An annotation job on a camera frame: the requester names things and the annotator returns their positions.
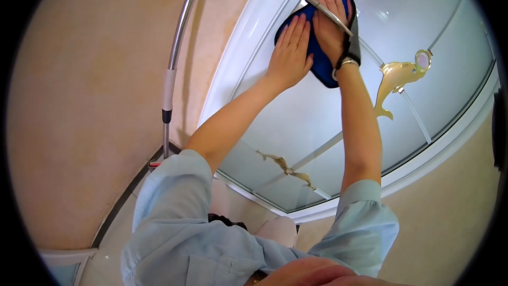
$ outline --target person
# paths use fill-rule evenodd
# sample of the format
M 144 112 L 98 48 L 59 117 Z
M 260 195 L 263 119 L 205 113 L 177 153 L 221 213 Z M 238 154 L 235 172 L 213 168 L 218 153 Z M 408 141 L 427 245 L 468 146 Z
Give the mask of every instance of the person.
M 319 1 L 345 24 L 350 21 L 342 0 Z M 335 65 L 344 49 L 344 33 L 320 12 L 313 23 L 322 50 Z M 291 248 L 296 229 L 287 217 L 269 221 L 258 235 L 208 220 L 211 204 L 226 212 L 224 199 L 212 193 L 221 161 L 257 114 L 309 72 L 309 33 L 306 16 L 295 16 L 283 29 L 266 74 L 210 117 L 180 154 L 165 159 L 146 179 L 136 203 L 133 235 L 121 254 L 126 285 L 391 284 L 375 277 L 399 225 L 380 202 L 381 138 L 354 63 L 345 63 L 336 73 L 346 155 L 341 198 L 327 235 L 303 252 Z

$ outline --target gold dolphin decoration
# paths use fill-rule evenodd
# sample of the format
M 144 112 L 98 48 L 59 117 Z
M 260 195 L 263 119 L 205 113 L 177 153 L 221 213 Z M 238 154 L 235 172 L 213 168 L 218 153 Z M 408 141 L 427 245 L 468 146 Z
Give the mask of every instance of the gold dolphin decoration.
M 418 57 L 422 54 L 425 54 L 428 58 L 428 64 L 424 67 L 418 63 Z M 379 85 L 376 105 L 374 106 L 376 117 L 386 116 L 393 120 L 393 114 L 383 108 L 384 99 L 390 92 L 396 93 L 405 84 L 421 79 L 425 72 L 430 69 L 431 57 L 432 52 L 430 50 L 419 50 L 415 55 L 415 63 L 391 62 L 381 65 L 379 70 L 383 73 L 383 79 Z
M 309 185 L 309 188 L 311 188 L 312 190 L 316 190 L 316 187 L 314 187 L 312 185 L 312 182 L 310 181 L 309 175 L 297 173 L 292 168 L 289 168 L 288 163 L 285 161 L 284 158 L 277 157 L 275 155 L 270 155 L 270 154 L 263 154 L 259 150 L 257 150 L 256 152 L 263 157 L 263 161 L 266 161 L 266 158 L 271 158 L 277 165 L 279 165 L 282 168 L 282 170 L 284 171 L 284 173 L 286 175 L 291 175 L 293 177 L 297 177 L 298 179 L 307 182 Z

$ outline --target glass panel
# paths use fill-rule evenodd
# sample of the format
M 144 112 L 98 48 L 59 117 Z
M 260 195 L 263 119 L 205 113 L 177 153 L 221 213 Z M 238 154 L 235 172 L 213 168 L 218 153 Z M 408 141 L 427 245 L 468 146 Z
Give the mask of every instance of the glass panel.
M 51 275 L 60 286 L 72 286 L 80 263 L 62 266 L 48 266 Z
M 481 22 L 473 2 L 464 0 L 432 48 L 425 77 L 405 87 L 431 137 L 464 108 L 490 72 L 493 57 Z
M 459 0 L 355 0 L 360 37 L 384 63 L 414 62 L 428 49 Z
M 404 89 L 431 136 L 453 121 L 482 86 L 492 63 L 485 31 L 470 0 L 355 0 L 360 29 L 360 72 L 374 105 L 383 79 L 382 63 L 416 62 L 413 82 Z M 255 55 L 238 90 L 239 95 L 265 74 L 273 38 L 287 15 L 281 15 Z M 423 53 L 416 56 L 419 50 Z M 423 149 L 427 141 L 407 100 L 389 93 L 382 107 L 393 120 L 378 117 L 383 141 L 383 174 L 399 167 Z M 285 175 L 283 168 L 308 175 L 324 195 L 340 193 L 344 146 L 340 89 L 328 89 L 312 73 L 278 96 L 259 113 L 242 139 L 226 156 L 220 171 L 286 213 L 326 199 L 308 183 Z M 329 140 L 336 142 L 318 150 Z M 262 154 L 273 155 L 263 160 Z

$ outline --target bracelet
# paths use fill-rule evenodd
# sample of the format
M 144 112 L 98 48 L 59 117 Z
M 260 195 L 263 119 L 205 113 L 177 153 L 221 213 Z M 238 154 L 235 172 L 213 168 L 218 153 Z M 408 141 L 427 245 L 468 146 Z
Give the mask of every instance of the bracelet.
M 356 64 L 356 66 L 360 66 L 358 64 L 358 62 L 356 62 L 355 60 L 353 60 L 352 58 L 346 58 L 344 59 L 344 61 L 342 61 L 342 63 L 340 63 L 340 67 L 342 67 L 344 64 L 346 63 L 352 63 L 352 64 Z M 337 80 L 337 68 L 334 67 L 333 70 L 332 70 L 332 78 L 336 81 Z

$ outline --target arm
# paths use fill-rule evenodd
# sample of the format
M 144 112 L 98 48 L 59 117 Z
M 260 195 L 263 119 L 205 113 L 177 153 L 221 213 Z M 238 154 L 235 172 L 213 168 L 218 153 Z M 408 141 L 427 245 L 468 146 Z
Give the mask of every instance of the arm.
M 309 33 L 305 15 L 293 19 L 277 41 L 265 76 L 210 117 L 180 154 L 150 174 L 136 202 L 133 231 L 152 219 L 206 220 L 212 176 L 222 159 L 257 114 L 309 72 L 312 55 L 305 58 Z
M 350 12 L 347 18 L 342 0 L 318 1 L 344 24 L 349 24 L 354 13 L 350 0 L 347 1 Z M 344 50 L 345 34 L 320 11 L 316 11 L 312 20 L 320 47 L 335 66 Z M 342 132 L 346 154 L 342 195 L 350 185 L 362 179 L 372 179 L 381 184 L 383 150 L 374 106 L 359 68 L 353 64 L 345 64 L 337 72 L 337 80 L 342 95 Z
M 381 185 L 381 136 L 358 66 L 346 63 L 340 68 L 337 79 L 342 95 L 342 132 L 346 153 L 341 192 L 362 179 L 372 179 Z
M 346 21 L 342 0 L 319 1 Z M 351 4 L 349 11 L 354 13 Z M 341 31 L 327 17 L 316 14 L 314 32 L 323 51 L 336 64 L 343 51 Z M 344 178 L 335 222 L 309 253 L 345 263 L 360 275 L 376 277 L 397 237 L 399 224 L 390 208 L 381 203 L 381 138 L 358 66 L 343 65 L 337 80 L 342 96 Z
M 280 35 L 265 76 L 221 108 L 190 137 L 185 149 L 193 149 L 203 156 L 212 173 L 258 113 L 309 72 L 312 55 L 305 58 L 309 34 L 306 16 L 296 16 Z

